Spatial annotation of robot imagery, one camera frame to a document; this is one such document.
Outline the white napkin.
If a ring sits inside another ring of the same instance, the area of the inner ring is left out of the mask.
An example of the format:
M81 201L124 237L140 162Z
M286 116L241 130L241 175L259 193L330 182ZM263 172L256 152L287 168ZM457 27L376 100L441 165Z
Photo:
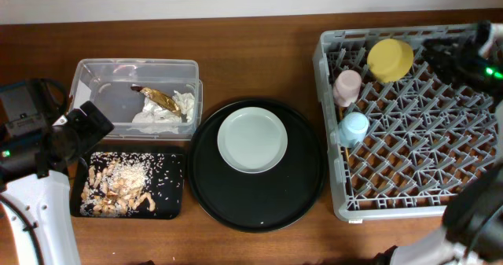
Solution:
M179 134L181 123L193 122L196 102L192 93L181 94L176 90L172 99L181 109L180 116L176 116L173 112L145 97L142 110L133 117L132 123L140 123L138 130L143 133Z

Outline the pink cup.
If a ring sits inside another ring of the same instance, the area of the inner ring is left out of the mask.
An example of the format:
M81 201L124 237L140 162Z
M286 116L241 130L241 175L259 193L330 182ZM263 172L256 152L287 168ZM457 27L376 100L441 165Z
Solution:
M342 71L332 87L335 104L339 107L348 107L351 103L355 103L358 100L361 84L362 78L358 72Z

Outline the gold foil wrapper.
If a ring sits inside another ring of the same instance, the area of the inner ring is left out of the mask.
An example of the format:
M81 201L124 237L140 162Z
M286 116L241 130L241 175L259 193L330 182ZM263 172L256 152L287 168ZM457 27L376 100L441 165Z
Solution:
M130 87L130 89L143 94L146 98L155 102L160 107L174 113L176 116L179 117L182 116L181 108L178 106L178 104L174 101L173 98L169 97L165 93L146 86L133 85Z

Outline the blue cup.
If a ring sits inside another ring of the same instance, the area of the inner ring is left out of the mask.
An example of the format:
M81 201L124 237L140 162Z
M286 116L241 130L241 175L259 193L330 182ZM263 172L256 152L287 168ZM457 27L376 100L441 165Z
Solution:
M361 112L351 112L339 122L339 136L342 147L353 148L357 143L363 142L369 120Z

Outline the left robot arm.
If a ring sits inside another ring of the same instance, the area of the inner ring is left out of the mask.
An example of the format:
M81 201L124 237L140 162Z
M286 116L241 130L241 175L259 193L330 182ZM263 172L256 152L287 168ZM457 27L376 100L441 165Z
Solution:
M1 205L21 264L78 264L68 167L113 124L91 101L60 116L29 145L1 153Z

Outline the yellow bowl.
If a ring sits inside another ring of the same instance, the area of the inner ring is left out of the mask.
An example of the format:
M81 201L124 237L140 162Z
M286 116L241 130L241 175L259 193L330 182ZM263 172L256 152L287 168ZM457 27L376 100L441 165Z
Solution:
M408 43L384 39L369 51L367 65L377 81L389 83L406 76L413 65L413 58L413 48Z

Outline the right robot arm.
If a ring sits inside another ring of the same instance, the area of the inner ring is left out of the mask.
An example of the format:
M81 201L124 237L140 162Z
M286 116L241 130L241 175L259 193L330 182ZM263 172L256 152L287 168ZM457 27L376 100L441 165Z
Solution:
M500 23L482 20L474 39L465 44L424 41L424 58L444 83L491 97L496 154L489 169L447 204L440 228L414 244L390 247L371 264L485 264L502 259L502 63L489 57L501 38Z

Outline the grey round plate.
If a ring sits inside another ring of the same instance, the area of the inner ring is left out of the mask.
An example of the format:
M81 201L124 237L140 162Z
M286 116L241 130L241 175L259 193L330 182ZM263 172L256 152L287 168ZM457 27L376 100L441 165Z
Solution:
M217 133L223 160L241 173L256 175L280 163L288 147L288 133L268 109L246 107L231 112Z

